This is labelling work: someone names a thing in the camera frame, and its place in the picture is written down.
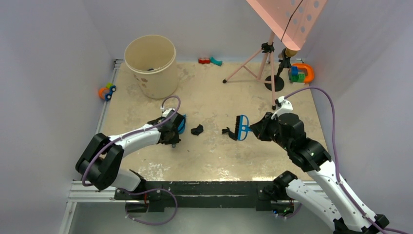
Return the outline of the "blue plastic dustpan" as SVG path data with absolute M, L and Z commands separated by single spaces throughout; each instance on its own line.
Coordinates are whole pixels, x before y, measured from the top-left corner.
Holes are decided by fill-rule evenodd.
M 169 120 L 171 123 L 170 145 L 175 148 L 181 141 L 179 135 L 185 131 L 187 116 L 185 114 L 174 114 Z

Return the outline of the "blue hand brush black bristles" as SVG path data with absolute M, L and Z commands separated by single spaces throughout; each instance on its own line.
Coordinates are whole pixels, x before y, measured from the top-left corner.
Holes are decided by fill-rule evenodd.
M 238 141 L 244 141 L 248 133 L 252 130 L 249 128 L 249 119 L 246 115 L 238 115 L 236 116 L 236 123 L 235 123 L 235 137 Z

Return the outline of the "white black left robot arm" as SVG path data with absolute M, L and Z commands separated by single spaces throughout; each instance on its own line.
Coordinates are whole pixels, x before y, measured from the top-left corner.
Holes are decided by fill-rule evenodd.
M 75 169 L 99 190 L 113 186 L 126 190 L 132 199 L 140 199 L 145 194 L 145 179 L 133 170 L 121 169 L 122 159 L 147 146 L 175 147 L 185 124 L 185 115 L 169 108 L 159 118 L 133 131 L 113 136 L 98 133 L 87 145 Z

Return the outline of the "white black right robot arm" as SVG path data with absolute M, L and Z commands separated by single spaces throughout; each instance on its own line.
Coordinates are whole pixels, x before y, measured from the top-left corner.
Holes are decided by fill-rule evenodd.
M 307 137 L 298 115 L 270 112 L 250 130 L 261 141 L 273 141 L 286 150 L 289 159 L 322 188 L 326 197 L 314 192 L 296 175 L 285 171 L 265 192 L 275 201 L 291 198 L 323 220 L 335 234 L 376 234 L 384 232 L 389 220 L 368 208 L 336 170 L 330 154 L 317 141 Z

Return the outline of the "black paper scrap near bucket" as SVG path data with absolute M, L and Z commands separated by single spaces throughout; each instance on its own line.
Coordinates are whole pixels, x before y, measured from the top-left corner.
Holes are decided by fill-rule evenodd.
M 190 130 L 192 135 L 198 136 L 199 134 L 201 134 L 204 131 L 204 127 L 203 125 L 199 124 L 196 128 L 192 128 Z

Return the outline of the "black crumpled paper scrap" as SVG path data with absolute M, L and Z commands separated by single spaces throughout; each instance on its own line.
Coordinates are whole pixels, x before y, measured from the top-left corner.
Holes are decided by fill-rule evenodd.
M 238 140 L 238 136 L 234 132 L 232 132 L 229 127 L 222 129 L 222 135 L 228 135 L 229 138 L 234 141 Z

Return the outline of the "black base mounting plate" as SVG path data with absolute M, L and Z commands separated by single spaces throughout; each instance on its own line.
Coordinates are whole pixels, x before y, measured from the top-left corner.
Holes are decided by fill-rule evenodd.
M 273 181 L 147 181 L 131 195 L 117 189 L 131 213 L 164 212 L 166 208 L 239 208 L 287 216 L 298 208 L 281 184 Z

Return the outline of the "orange horseshoe toy with blocks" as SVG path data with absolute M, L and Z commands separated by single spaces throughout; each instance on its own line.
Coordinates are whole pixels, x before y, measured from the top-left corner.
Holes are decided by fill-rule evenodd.
M 314 78 L 313 68 L 305 63 L 294 63 L 288 70 L 288 79 L 291 83 L 310 83 Z

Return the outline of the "orange toy car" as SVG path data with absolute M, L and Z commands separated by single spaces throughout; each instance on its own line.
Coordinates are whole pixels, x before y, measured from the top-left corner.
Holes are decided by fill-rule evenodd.
M 109 82 L 105 87 L 102 87 L 98 91 L 99 97 L 104 101 L 109 101 L 112 99 L 113 93 L 117 90 L 117 87 Z

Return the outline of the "beige round bucket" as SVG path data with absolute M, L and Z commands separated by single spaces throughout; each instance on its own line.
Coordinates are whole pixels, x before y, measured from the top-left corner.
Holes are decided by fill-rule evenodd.
M 146 35 L 126 47 L 124 62 L 145 96 L 162 99 L 178 87 L 176 55 L 176 48 L 168 38 Z

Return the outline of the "red toy block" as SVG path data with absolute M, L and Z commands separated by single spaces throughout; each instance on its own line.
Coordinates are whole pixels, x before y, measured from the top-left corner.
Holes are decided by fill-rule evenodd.
M 198 63 L 199 64 L 210 64 L 211 61 L 210 61 L 210 58 L 199 58 Z

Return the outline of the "teal curved toy piece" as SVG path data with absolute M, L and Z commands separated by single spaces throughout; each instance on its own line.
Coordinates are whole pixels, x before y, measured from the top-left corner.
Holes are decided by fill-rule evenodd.
M 223 62 L 221 60 L 217 60 L 214 57 L 210 57 L 209 58 L 210 63 L 215 64 L 217 66 L 222 66 Z

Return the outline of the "pink music stand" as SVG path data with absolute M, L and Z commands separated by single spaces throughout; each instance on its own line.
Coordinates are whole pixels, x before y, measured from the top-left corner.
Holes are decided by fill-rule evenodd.
M 270 29 L 268 45 L 273 45 L 278 39 L 284 48 L 299 51 L 304 46 L 308 34 L 315 25 L 318 17 L 327 4 L 327 0 L 248 0 L 248 4 L 260 16 Z M 260 69 L 257 74 L 249 70 L 246 65 L 258 54 L 263 54 Z M 264 59 L 268 56 L 267 63 L 264 65 Z M 248 71 L 255 79 L 263 83 L 272 85 L 272 109 L 275 110 L 275 80 L 277 72 L 275 66 L 275 47 L 274 52 L 262 53 L 262 46 L 247 61 L 237 68 L 231 75 L 223 80 L 227 83 L 242 68 Z M 265 81 L 267 76 L 271 75 L 271 81 Z

